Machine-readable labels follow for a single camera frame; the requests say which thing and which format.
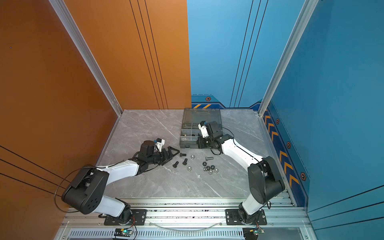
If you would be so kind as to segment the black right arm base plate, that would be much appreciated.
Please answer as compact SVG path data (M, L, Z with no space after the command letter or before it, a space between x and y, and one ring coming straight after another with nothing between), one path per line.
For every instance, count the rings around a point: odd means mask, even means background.
M248 215L244 210L240 209L226 209L226 223L229 226L235 225L258 225L266 226L267 217L263 209Z

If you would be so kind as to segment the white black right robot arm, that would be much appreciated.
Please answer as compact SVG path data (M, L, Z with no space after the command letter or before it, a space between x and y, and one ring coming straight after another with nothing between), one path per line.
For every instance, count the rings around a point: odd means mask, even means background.
M240 203L238 214L243 224L253 224L262 208L286 189L275 159L246 149L234 136L224 134L215 121L202 121L198 128L201 131L197 140L200 149L218 150L219 154L231 157L248 171L250 195Z

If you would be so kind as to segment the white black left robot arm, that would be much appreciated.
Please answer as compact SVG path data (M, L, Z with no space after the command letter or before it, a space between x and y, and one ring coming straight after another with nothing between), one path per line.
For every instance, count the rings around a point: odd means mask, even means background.
M62 201L84 215L98 213L118 225L130 224L134 218L131 206L105 196L105 188L116 181L149 172L150 165L163 166L180 153L173 147L164 148L164 144L163 139L144 141L140 150L127 160L109 166L83 166L63 192Z

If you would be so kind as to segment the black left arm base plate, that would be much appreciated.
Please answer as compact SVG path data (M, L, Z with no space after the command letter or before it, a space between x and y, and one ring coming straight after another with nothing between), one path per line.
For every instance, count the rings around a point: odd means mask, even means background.
M147 217L146 209L124 210L119 217L107 215L105 217L105 226L143 226Z

